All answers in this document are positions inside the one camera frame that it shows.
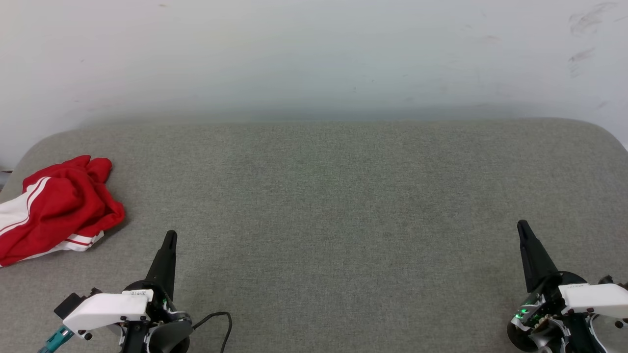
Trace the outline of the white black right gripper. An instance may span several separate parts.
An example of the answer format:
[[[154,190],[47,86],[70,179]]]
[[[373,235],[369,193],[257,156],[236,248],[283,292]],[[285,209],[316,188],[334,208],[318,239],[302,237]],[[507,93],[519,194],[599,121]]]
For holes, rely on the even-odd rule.
[[[627,327],[628,295],[607,276],[589,284],[559,271],[526,220],[517,223],[528,296],[507,325],[514,347],[527,353],[607,353],[594,321],[606,316]]]

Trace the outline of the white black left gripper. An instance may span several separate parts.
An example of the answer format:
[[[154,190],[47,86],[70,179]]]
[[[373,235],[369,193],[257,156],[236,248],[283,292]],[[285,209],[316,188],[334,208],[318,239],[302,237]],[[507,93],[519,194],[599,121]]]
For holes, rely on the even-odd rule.
[[[122,353],[186,353],[193,333],[191,316],[172,302],[177,239],[177,233],[168,230],[145,280],[121,293],[93,288],[89,296],[69,295],[62,304],[63,326],[84,340],[105,327],[119,338]]]

